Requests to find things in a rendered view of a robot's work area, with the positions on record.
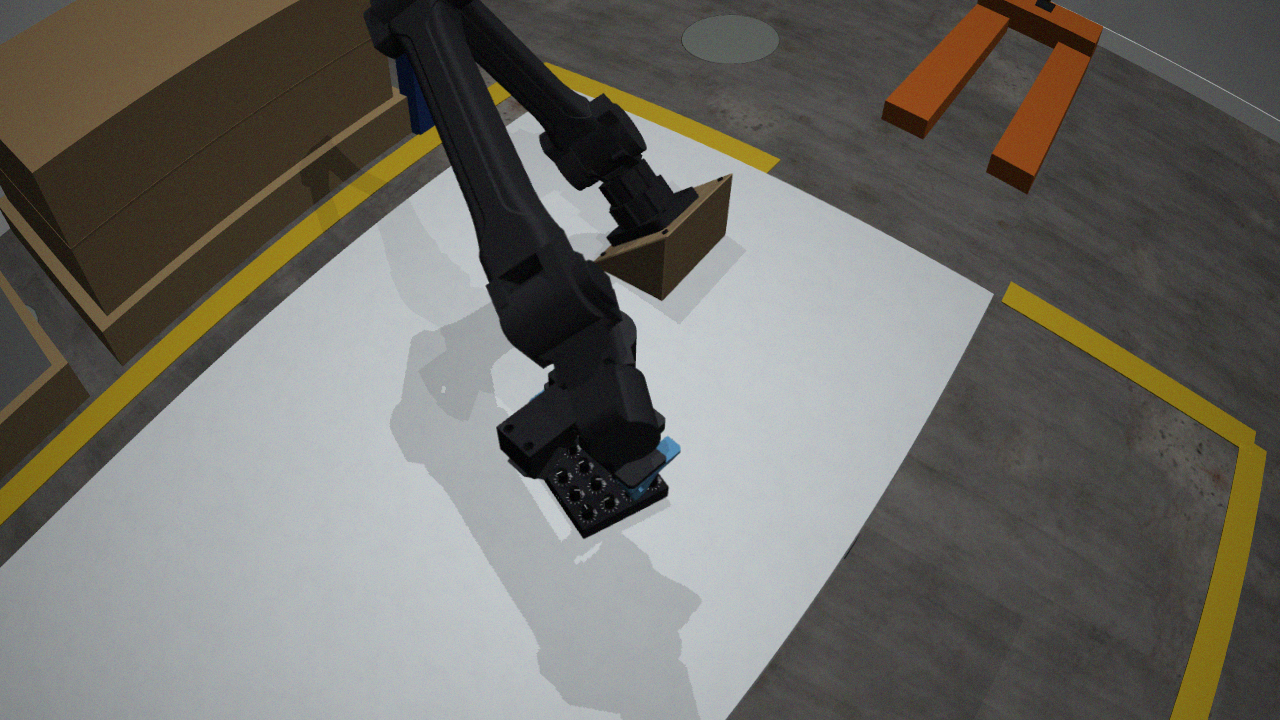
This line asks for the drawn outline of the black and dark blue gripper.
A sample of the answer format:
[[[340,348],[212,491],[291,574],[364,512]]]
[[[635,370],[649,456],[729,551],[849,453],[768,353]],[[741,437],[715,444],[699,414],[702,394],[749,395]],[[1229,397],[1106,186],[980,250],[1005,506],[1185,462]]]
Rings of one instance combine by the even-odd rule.
[[[666,416],[663,416],[655,409],[654,413],[657,416],[659,430],[662,433],[663,430],[666,430]],[[579,446],[588,455],[593,457],[593,455],[589,451],[588,441],[584,439],[582,436],[579,436]],[[660,441],[660,443],[652,454],[634,462],[605,464],[596,461],[596,459],[594,457],[593,459],[596,462],[599,462],[602,468],[605,468],[607,471],[611,471],[611,474],[616,478],[616,482],[625,489],[625,492],[631,498],[634,498],[634,501],[636,501],[646,492],[648,487],[652,484],[652,480],[654,480],[659,470],[666,468],[666,465],[668,465],[680,454],[680,451],[681,451],[680,445],[677,445],[675,439],[671,439],[669,436],[666,436],[666,438]]]

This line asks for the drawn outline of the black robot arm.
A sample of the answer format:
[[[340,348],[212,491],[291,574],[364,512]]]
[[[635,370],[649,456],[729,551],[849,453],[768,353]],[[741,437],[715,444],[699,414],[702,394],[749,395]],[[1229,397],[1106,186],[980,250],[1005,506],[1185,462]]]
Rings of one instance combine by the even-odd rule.
[[[541,204],[477,64],[547,131],[541,150],[575,190],[603,182],[618,224],[612,247],[666,229],[698,192],[672,193],[641,159],[646,143],[627,113],[605,94],[573,92],[480,0],[370,4],[374,47],[392,59],[406,51],[413,68],[472,217],[500,329],[539,366],[554,365],[549,388],[497,427],[508,462],[547,480],[579,434],[600,462],[652,454],[660,430],[636,368],[636,325],[611,275],[573,251]]]

